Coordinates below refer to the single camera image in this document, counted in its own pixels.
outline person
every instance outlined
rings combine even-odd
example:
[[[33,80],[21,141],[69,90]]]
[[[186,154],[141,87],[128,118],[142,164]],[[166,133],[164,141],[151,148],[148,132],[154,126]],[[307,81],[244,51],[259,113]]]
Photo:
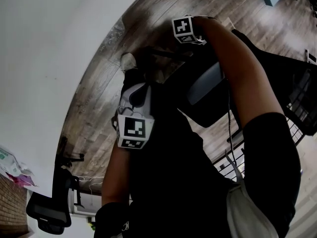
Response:
[[[240,39],[215,19],[194,17],[193,24],[213,46],[232,91],[245,140],[247,194],[283,238],[295,214],[301,180],[283,110],[261,64]],[[131,54],[122,57],[122,68],[122,91],[144,82]],[[227,196],[234,182],[212,165],[203,140],[163,86],[154,84],[152,89],[155,125],[150,140],[142,150],[114,144],[95,238],[233,237]],[[249,222],[257,226],[252,218],[245,222],[246,227]]]

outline black shirt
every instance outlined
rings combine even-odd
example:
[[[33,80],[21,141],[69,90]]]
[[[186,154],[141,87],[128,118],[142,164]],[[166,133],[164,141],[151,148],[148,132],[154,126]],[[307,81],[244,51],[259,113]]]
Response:
[[[95,238],[230,237],[224,178],[178,111],[156,119],[144,150],[131,153],[130,206],[109,203],[96,215]],[[254,203],[286,236],[295,214],[300,162],[283,115],[250,121],[245,139],[245,185]]]

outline brick wall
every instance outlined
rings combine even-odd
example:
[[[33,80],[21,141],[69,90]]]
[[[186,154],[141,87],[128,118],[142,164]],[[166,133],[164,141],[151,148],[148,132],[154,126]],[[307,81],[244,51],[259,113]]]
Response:
[[[0,175],[0,237],[16,238],[28,233],[26,189]]]

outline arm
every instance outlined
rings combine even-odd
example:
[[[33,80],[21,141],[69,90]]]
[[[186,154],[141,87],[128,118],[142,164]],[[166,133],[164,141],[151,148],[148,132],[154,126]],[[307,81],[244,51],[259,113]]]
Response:
[[[130,153],[115,142],[102,186],[102,205],[118,202],[129,205]]]
[[[283,114],[266,73],[251,50],[215,19],[196,17],[193,23],[214,48],[229,81],[242,127],[265,113]]]

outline black sleeve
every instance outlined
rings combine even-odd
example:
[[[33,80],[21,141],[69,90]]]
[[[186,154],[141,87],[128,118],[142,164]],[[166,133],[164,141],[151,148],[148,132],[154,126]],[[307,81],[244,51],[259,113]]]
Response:
[[[284,115],[268,113],[243,129],[249,196],[284,238],[295,214],[301,165]]]
[[[128,219],[129,206],[122,203],[108,203],[96,214],[94,238],[110,238],[121,233]]]

